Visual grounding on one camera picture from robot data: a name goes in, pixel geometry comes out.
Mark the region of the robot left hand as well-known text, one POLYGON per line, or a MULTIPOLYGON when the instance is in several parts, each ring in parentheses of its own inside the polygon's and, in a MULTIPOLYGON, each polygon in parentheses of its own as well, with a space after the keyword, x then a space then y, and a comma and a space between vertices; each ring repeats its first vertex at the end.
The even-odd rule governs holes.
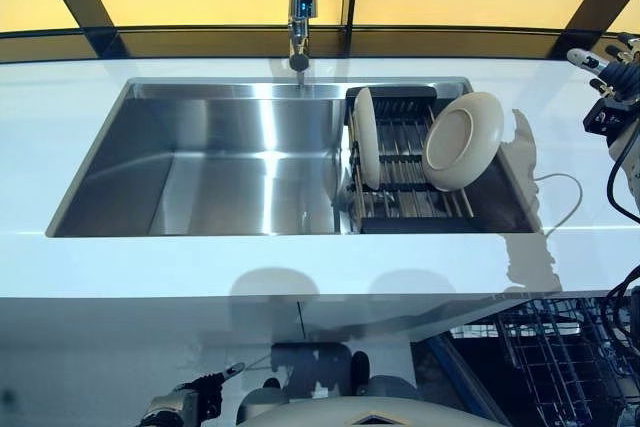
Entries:
POLYGON ((186 390, 197 394, 197 422, 212 420, 220 416, 223 384, 245 370, 243 362, 236 363, 225 370, 204 375, 183 385, 186 390))

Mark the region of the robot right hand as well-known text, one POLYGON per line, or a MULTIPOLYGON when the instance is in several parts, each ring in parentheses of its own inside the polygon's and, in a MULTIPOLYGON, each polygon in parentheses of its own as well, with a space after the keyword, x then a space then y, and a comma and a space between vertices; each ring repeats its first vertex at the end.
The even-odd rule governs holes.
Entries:
POLYGON ((621 32, 617 40, 626 49, 609 44, 605 52, 610 60, 581 48, 570 49, 566 58, 574 66, 600 79, 617 101, 635 103, 639 100, 639 35, 621 32))

